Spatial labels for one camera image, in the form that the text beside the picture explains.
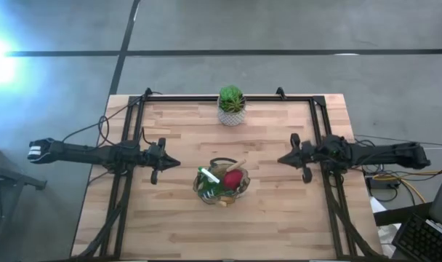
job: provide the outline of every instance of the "butcher block tabletop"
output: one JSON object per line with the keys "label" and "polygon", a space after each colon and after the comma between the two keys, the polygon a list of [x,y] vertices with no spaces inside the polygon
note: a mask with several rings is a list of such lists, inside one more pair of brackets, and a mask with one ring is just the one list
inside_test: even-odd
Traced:
{"label": "butcher block tabletop", "polygon": [[[344,96],[324,96],[332,133],[353,141]],[[128,101],[129,95],[111,95],[106,115]],[[216,102],[145,102],[145,138],[150,142],[166,138],[166,152],[181,165],[160,172],[157,185],[150,183],[153,169],[134,169],[120,259],[335,258],[319,165],[308,165],[313,180],[304,184],[301,170],[277,163],[277,158],[291,151],[291,133],[315,144],[309,104],[247,101],[246,112],[242,124],[227,127],[217,118]],[[124,110],[109,121],[109,140],[114,143],[121,139],[125,115]],[[324,134],[322,118],[319,120]],[[140,146],[141,150],[148,148],[143,141]],[[197,168],[208,167],[216,157],[246,159],[243,167],[252,179],[245,194],[228,207],[205,204],[193,191]],[[94,166],[89,179],[105,171]],[[108,174],[88,186],[72,255],[83,251],[103,226],[112,181],[113,175]],[[350,219],[381,253],[361,173],[345,174],[344,188]],[[117,222],[109,253],[113,252],[116,228]],[[347,250],[342,225],[339,230]]]}

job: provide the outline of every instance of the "keyboard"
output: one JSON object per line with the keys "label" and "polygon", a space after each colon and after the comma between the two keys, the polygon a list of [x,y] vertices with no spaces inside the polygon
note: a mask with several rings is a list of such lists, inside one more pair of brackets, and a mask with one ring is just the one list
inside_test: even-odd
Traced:
{"label": "keyboard", "polygon": [[433,225],[413,214],[397,231],[393,245],[415,261],[442,262],[442,229]]}

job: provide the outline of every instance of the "concrete floor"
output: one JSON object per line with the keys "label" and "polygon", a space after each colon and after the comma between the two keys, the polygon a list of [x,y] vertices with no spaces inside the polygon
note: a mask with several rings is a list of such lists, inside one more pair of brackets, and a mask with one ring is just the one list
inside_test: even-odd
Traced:
{"label": "concrete floor", "polygon": [[[0,47],[119,50],[132,0],[0,0]],[[441,0],[145,0],[129,49],[439,49]],[[66,258],[90,166],[26,159],[31,140],[68,133],[105,110],[117,57],[0,58],[0,150],[26,187],[0,261]],[[442,143],[442,55],[128,57],[118,94],[344,93],[355,133]],[[94,145],[97,132],[71,138]],[[392,143],[373,140],[375,143]],[[427,147],[432,169],[442,150]],[[441,182],[414,185],[432,200]],[[390,192],[375,192],[390,197]],[[410,205],[408,194],[388,208]]]}

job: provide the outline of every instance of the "potted plant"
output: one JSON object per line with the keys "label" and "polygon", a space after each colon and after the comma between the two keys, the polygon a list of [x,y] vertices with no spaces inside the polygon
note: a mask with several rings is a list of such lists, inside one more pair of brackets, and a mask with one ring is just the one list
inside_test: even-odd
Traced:
{"label": "potted plant", "polygon": [[238,87],[223,87],[218,97],[218,118],[225,125],[238,125],[244,120],[245,105],[244,94]]}

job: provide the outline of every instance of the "succulent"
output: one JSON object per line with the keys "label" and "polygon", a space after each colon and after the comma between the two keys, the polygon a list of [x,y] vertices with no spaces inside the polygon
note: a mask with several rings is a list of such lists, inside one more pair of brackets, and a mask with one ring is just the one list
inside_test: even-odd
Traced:
{"label": "succulent", "polygon": [[238,113],[244,108],[245,98],[235,85],[223,87],[220,91],[220,108],[226,113]]}

